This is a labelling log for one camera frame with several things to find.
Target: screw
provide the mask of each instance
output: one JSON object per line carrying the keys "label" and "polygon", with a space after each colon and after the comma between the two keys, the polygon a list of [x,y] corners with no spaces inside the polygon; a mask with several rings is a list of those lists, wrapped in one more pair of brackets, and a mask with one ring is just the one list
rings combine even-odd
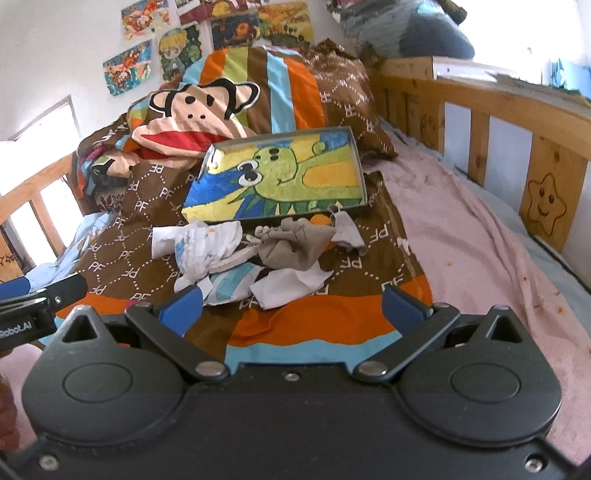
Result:
{"label": "screw", "polygon": [[539,473],[544,469],[544,461],[538,456],[531,456],[525,463],[525,469],[529,473]]}
{"label": "screw", "polygon": [[288,382],[297,382],[301,376],[296,372],[289,372],[288,374],[285,374],[283,378],[285,378]]}
{"label": "screw", "polygon": [[223,375],[223,373],[226,371],[226,365],[221,362],[208,360],[199,363],[195,367],[195,371],[202,377],[214,378]]}
{"label": "screw", "polygon": [[41,455],[39,466],[48,472],[53,472],[60,467],[60,462],[53,455]]}
{"label": "screw", "polygon": [[388,367],[382,362],[375,360],[366,360],[361,362],[357,367],[357,371],[366,377],[381,377],[388,372]]}

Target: green dinosaur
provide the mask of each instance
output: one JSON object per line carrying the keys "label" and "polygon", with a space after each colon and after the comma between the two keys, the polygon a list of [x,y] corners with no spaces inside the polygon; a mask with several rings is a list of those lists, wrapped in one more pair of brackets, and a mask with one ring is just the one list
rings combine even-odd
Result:
{"label": "green dinosaur", "polygon": [[[314,208],[318,203],[339,200],[347,204],[359,203],[360,188],[357,187],[310,187],[306,185],[306,174],[312,168],[343,161],[349,155],[349,146],[326,151],[324,142],[316,142],[312,146],[314,156],[298,163],[296,154],[290,148],[268,146],[255,152],[251,161],[242,162],[237,169],[243,171],[238,183],[249,188],[235,200],[241,200],[253,194],[275,204],[294,205],[296,211],[307,207]],[[287,205],[280,205],[284,210]]]}

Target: human hand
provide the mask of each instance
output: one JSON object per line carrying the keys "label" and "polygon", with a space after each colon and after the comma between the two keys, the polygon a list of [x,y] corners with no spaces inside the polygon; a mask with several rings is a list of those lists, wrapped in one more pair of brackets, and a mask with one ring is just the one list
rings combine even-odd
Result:
{"label": "human hand", "polygon": [[[0,358],[9,355],[0,352]],[[17,406],[14,403],[12,388],[5,376],[0,375],[0,450],[17,450],[21,436],[17,429]]]}

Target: bed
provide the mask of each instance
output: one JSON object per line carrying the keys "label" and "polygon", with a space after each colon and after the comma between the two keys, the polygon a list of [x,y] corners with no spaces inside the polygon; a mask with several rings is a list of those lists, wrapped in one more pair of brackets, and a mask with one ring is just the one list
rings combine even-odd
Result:
{"label": "bed", "polygon": [[[591,453],[587,393],[591,384],[591,340],[589,321],[584,318],[585,310],[588,312],[591,306],[591,296],[543,250],[532,245],[528,233],[542,237],[557,252],[564,246],[583,188],[586,159],[591,158],[591,114],[570,103],[532,98],[491,83],[436,79],[437,69],[444,64],[482,70],[470,63],[421,58],[388,60],[371,72],[376,107],[391,124],[385,125],[385,130],[398,158],[391,161],[368,155],[363,160],[364,170],[369,175],[381,174],[400,213],[405,229],[398,236],[400,249],[409,253],[408,258],[413,253],[418,262],[410,268],[418,266],[420,270],[411,282],[420,290],[421,276],[428,279],[430,293],[423,300],[445,301],[464,313],[485,313],[493,304],[507,304],[529,328],[563,389],[563,406],[549,438],[569,458],[581,462]],[[467,172],[471,181],[435,156],[444,151],[445,102],[472,110]],[[535,144],[519,210],[522,223],[507,212],[501,200],[487,196],[478,187],[483,185],[486,174],[491,116],[534,133]],[[412,137],[422,145],[413,143]],[[74,190],[73,164],[75,157],[64,157],[0,199],[0,221],[5,222],[12,212],[30,203],[48,242],[60,255],[65,246],[39,192],[63,178]],[[549,176],[554,179],[554,186],[548,187],[545,179]],[[531,195],[541,188],[556,190],[550,206],[558,204],[558,199],[564,203],[564,212],[556,215],[551,228],[544,215],[530,212]],[[94,210],[87,203],[79,205],[84,214]],[[2,239],[0,254],[10,255]],[[550,273],[552,281],[540,266]],[[0,273],[3,278],[21,274],[13,262],[0,265]],[[122,299],[109,308],[122,308],[130,300],[132,297]],[[105,312],[116,313],[109,309]],[[199,345],[205,333],[212,335],[208,329],[213,327],[204,322],[196,325],[186,338]],[[213,330],[216,335],[220,333],[217,327]],[[228,362],[229,351],[225,352]]]}

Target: wooden bed frame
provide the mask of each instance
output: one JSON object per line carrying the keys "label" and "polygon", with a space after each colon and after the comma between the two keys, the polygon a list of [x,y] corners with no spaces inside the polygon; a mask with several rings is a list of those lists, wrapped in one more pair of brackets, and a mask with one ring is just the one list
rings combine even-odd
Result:
{"label": "wooden bed frame", "polygon": [[[437,78],[439,74],[510,73],[467,61],[425,57],[387,60],[370,72],[378,113],[404,133],[443,153],[445,104],[455,103],[471,110],[468,176],[484,185],[488,155],[489,124],[492,116],[533,133],[527,180],[519,214],[528,231],[544,238],[561,251],[579,204],[587,159],[591,159],[591,108],[514,86],[477,80]],[[65,246],[41,198],[41,190],[70,174],[72,156],[62,158],[21,183],[0,199],[0,223],[29,203],[53,251],[60,255]],[[532,198],[528,186],[552,178],[556,196],[564,202],[565,213],[557,218],[548,234],[541,223],[528,216]],[[80,210],[86,211],[80,202]],[[12,254],[0,237],[0,280],[22,275]]]}

